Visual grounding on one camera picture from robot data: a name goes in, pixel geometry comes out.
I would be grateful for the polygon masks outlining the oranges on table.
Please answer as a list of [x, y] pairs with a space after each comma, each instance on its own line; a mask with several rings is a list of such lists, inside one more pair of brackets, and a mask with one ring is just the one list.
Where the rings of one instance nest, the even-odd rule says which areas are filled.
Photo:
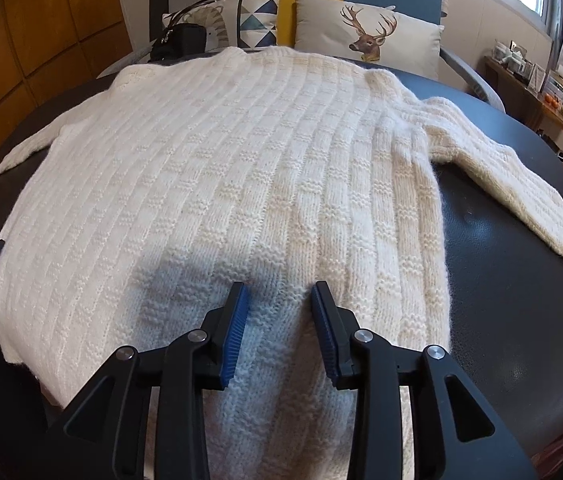
[[547, 94], [546, 96], [544, 96], [544, 101], [547, 105], [552, 107], [554, 110], [559, 110], [560, 103], [553, 96], [550, 96], [549, 94]]

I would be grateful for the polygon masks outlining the black handbag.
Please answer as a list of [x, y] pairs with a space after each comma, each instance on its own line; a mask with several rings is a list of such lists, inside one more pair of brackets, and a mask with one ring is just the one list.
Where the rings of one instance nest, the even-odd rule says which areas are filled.
[[152, 44], [152, 61], [177, 60], [201, 54], [206, 50], [207, 31], [204, 26], [181, 23], [169, 26]]

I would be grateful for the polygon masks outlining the wooden side table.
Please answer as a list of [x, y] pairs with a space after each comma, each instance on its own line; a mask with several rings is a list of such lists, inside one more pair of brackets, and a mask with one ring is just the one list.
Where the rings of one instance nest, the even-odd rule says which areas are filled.
[[554, 107], [521, 84], [513, 73], [495, 62], [490, 55], [484, 55], [482, 61], [484, 78], [501, 98], [509, 116], [535, 132], [539, 131], [544, 120], [563, 131], [563, 117]]

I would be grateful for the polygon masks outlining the geometric triangle print cushion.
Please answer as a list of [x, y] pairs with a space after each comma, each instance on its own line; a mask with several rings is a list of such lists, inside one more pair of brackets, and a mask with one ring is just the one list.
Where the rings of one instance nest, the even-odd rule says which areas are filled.
[[162, 15], [170, 38], [176, 27], [192, 26], [185, 49], [214, 53], [225, 48], [260, 50], [277, 44], [280, 0], [199, 0], [185, 9]]

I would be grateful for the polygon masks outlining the deer print cushion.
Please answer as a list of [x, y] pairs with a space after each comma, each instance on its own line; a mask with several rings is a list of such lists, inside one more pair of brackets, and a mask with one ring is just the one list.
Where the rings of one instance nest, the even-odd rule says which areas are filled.
[[295, 0], [295, 48], [439, 77], [443, 27], [395, 10], [339, 0]]

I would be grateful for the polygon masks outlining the cream knitted sweater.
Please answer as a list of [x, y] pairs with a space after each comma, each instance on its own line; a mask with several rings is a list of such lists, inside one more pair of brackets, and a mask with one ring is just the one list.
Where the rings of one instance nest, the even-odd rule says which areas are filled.
[[216, 479], [341, 479], [352, 393], [328, 385], [306, 296], [449, 343], [433, 167], [454, 162], [563, 257], [563, 199], [452, 102], [289, 48], [137, 64], [0, 163], [46, 157], [1, 229], [0, 346], [67, 404], [123, 344], [159, 348], [244, 281], [234, 382], [206, 415]]

